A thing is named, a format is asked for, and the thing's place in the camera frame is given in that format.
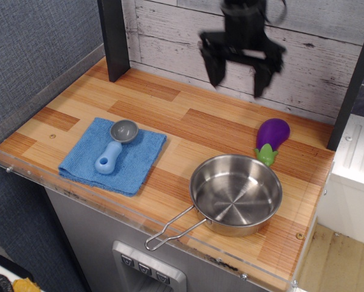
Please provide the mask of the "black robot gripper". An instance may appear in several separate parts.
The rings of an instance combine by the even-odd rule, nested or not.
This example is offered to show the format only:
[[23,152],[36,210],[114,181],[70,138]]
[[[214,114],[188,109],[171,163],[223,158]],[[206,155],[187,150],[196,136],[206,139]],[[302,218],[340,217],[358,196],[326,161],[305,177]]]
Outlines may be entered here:
[[225,78],[226,61],[235,54],[247,64],[253,62],[254,97],[261,97],[275,72],[283,66],[286,49],[270,40],[265,33],[266,1],[222,1],[223,31],[202,31],[201,55],[213,87]]

